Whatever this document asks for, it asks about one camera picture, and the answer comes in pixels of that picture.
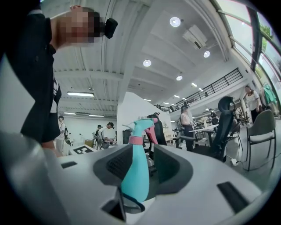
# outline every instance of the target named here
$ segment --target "white desk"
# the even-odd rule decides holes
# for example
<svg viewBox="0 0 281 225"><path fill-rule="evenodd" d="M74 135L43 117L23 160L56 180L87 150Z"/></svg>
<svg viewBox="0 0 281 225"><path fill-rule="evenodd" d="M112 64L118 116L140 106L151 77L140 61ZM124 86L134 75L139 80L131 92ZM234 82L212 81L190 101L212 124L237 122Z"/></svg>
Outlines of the white desk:
<svg viewBox="0 0 281 225"><path fill-rule="evenodd" d="M212 129L214 129L215 127L217 127L218 126L218 124L216 124L216 125L212 125L212 126L208 126L208 127L206 127L206 128L202 128L202 129L197 129L197 130L193 130L193 131L190 131L190 132L193 132L193 137L195 138L196 136L195 136L195 133L196 132L199 132L199 131L207 131L207 130L212 130Z"/></svg>

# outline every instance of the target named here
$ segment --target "ceiling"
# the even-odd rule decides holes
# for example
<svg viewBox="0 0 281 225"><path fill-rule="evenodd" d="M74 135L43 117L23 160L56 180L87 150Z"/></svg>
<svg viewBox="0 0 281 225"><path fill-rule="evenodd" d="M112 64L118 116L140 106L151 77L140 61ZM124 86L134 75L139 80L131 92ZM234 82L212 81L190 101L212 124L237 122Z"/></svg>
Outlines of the ceiling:
<svg viewBox="0 0 281 225"><path fill-rule="evenodd" d="M182 90L185 96L196 92L185 88L194 81L210 84L204 79L206 71L224 63L224 57L211 29L187 2L45 0L42 10L46 17L67 11L70 5L81 5L118 22L113 38L103 37L90 47L66 47L54 55L54 75L62 91L59 112L115 117L126 91L156 104ZM179 27L169 23L174 16L182 19ZM182 37L194 24L206 36L207 48L196 50ZM211 52L209 58L203 57L206 49ZM143 66L146 59L151 66ZM179 74L183 77L180 82L176 81ZM73 98L68 91L92 92L94 98Z"/></svg>

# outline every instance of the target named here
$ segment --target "ceiling light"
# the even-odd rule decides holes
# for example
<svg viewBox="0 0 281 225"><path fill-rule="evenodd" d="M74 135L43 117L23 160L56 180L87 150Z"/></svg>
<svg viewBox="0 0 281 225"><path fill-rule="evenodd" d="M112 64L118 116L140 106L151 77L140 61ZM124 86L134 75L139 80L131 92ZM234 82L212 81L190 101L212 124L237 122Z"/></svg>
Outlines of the ceiling light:
<svg viewBox="0 0 281 225"><path fill-rule="evenodd" d="M203 56L204 56L205 58L208 58L208 57L210 56L210 52L209 52L209 51L205 51L204 54L203 54Z"/></svg>
<svg viewBox="0 0 281 225"><path fill-rule="evenodd" d="M183 79L182 76L178 76L178 77L177 77L177 80L182 80L182 79Z"/></svg>
<svg viewBox="0 0 281 225"><path fill-rule="evenodd" d="M93 93L71 92L71 91L68 91L67 94L70 96L84 96L84 97L93 97L94 96Z"/></svg>
<svg viewBox="0 0 281 225"><path fill-rule="evenodd" d="M149 59L144 60L144 66L149 67L151 65L151 61Z"/></svg>
<svg viewBox="0 0 281 225"><path fill-rule="evenodd" d="M104 117L104 116L101 116L101 115L89 115L89 116L94 116L94 117Z"/></svg>
<svg viewBox="0 0 281 225"><path fill-rule="evenodd" d="M64 114L67 114L67 115L76 115L75 113L72 113L72 112L64 112Z"/></svg>
<svg viewBox="0 0 281 225"><path fill-rule="evenodd" d="M178 27L180 25L180 19L178 17L172 17L170 19L170 25L173 27Z"/></svg>

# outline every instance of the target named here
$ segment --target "backpack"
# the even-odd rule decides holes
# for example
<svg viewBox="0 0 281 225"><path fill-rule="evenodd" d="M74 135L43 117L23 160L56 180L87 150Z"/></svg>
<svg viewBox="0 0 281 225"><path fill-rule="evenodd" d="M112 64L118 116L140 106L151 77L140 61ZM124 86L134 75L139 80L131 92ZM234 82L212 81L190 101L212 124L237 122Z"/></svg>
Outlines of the backpack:
<svg viewBox="0 0 281 225"><path fill-rule="evenodd" d="M183 126L181 125L181 119L180 118L177 120L177 130L179 132L184 130Z"/></svg>
<svg viewBox="0 0 281 225"><path fill-rule="evenodd" d="M68 136L68 130L67 130L66 126L65 126L65 139L67 139L67 136Z"/></svg>

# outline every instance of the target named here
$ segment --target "chair leg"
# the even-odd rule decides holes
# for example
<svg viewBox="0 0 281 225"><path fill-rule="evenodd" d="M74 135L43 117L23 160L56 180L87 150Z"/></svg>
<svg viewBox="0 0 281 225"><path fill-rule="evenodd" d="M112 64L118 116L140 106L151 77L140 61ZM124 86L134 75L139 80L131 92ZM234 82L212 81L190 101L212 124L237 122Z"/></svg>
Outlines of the chair leg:
<svg viewBox="0 0 281 225"><path fill-rule="evenodd" d="M268 156L269 156L269 153L270 153L270 147L271 147L271 140L270 140L270 142L269 142L269 149L268 149L268 154L267 154L267 158L268 158Z"/></svg>
<svg viewBox="0 0 281 225"><path fill-rule="evenodd" d="M271 168L273 168L273 166L274 166L275 155L276 155L276 133L275 133L275 138L274 138L274 154L273 154L273 162L272 162Z"/></svg>
<svg viewBox="0 0 281 225"><path fill-rule="evenodd" d="M242 142L241 142L241 139L240 139L240 136L238 136L238 138L239 138L239 141L240 141L240 143L241 143L242 151L244 151L244 150L243 150L243 145L242 145Z"/></svg>
<svg viewBox="0 0 281 225"><path fill-rule="evenodd" d="M250 147L249 147L249 165L248 165L248 171L250 170L250 164L251 164L251 144L249 143Z"/></svg>

